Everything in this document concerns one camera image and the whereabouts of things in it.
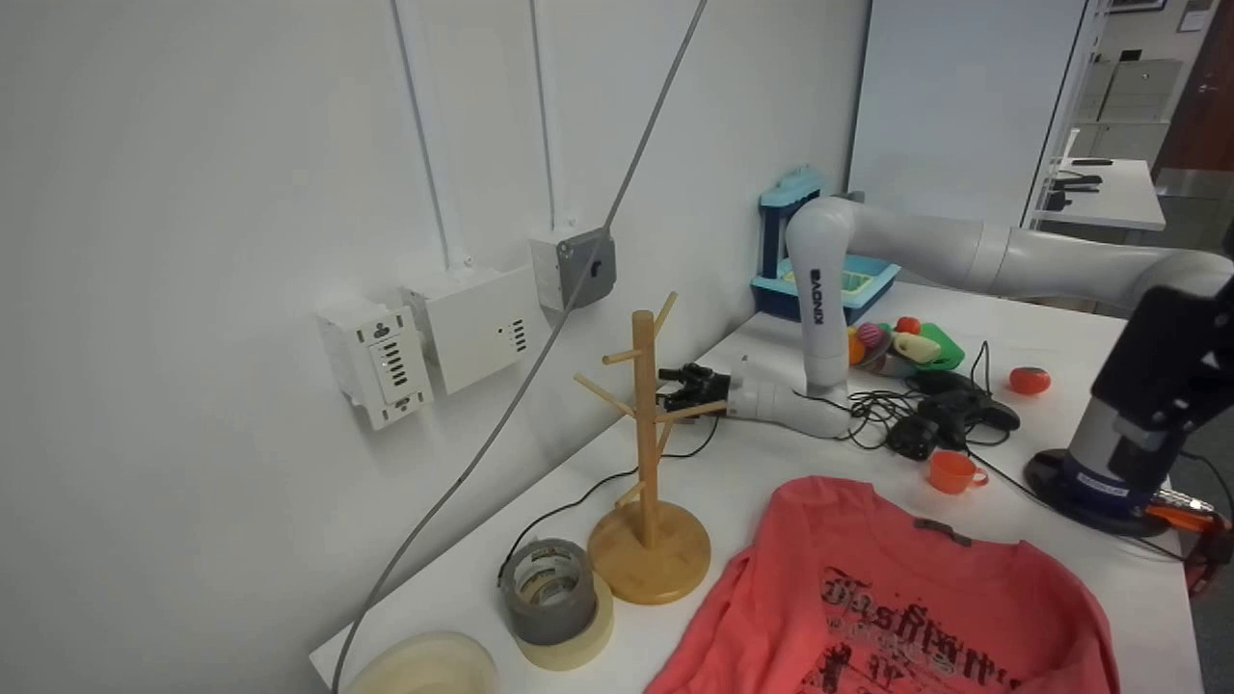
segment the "green object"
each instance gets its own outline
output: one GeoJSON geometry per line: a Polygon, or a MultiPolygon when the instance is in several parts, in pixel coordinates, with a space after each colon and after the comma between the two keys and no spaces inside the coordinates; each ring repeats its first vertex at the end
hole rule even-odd
{"type": "Polygon", "coordinates": [[[922,339],[932,339],[943,355],[930,363],[917,363],[917,372],[957,372],[966,363],[966,347],[946,330],[922,323],[922,339]]]}

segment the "wooden stand base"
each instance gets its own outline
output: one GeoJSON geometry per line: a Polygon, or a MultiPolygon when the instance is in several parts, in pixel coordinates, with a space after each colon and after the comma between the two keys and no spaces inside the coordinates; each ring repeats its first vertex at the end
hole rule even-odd
{"type": "Polygon", "coordinates": [[[711,538],[684,504],[655,511],[655,549],[646,543],[639,504],[619,504],[590,533],[588,557],[620,603],[665,606],[687,597],[711,563],[711,538]]]}

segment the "wooden mug tree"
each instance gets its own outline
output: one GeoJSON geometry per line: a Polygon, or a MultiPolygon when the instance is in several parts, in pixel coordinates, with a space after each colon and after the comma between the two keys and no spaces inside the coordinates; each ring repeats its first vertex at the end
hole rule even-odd
{"type": "Polygon", "coordinates": [[[588,557],[608,590],[637,606],[665,606],[687,597],[711,563],[711,538],[696,513],[684,504],[661,503],[661,458],[670,428],[691,416],[723,413],[725,403],[665,413],[655,404],[655,335],[674,306],[674,292],[665,300],[661,318],[631,313],[631,347],[604,355],[601,363],[631,363],[631,404],[619,403],[608,390],[588,383],[619,416],[637,421],[637,454],[639,479],[628,495],[637,503],[619,503],[593,527],[588,557]]]}

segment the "white box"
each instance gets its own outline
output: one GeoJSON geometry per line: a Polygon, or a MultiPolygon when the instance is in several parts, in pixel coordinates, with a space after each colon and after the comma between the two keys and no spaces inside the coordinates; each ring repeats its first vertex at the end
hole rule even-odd
{"type": "Polygon", "coordinates": [[[320,313],[342,399],[382,431],[432,404],[416,319],[405,306],[346,300],[320,313]]]}
{"type": "Polygon", "coordinates": [[[405,291],[443,394],[522,363],[529,350],[529,272],[450,272],[405,291]]]}

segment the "electrical box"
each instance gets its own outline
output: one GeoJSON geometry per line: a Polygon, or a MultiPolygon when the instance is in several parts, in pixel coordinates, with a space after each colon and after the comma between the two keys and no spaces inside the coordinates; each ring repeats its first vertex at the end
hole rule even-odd
{"type": "Polygon", "coordinates": [[[615,292],[619,286],[619,246],[604,229],[534,240],[536,296],[549,313],[562,313],[576,296],[576,308],[588,308],[615,292]]]}
{"type": "Polygon", "coordinates": [[[443,394],[459,394],[529,350],[529,272],[450,272],[405,291],[443,394]]]}
{"type": "Polygon", "coordinates": [[[416,319],[405,306],[350,300],[320,313],[342,399],[382,431],[432,404],[416,319]]]}

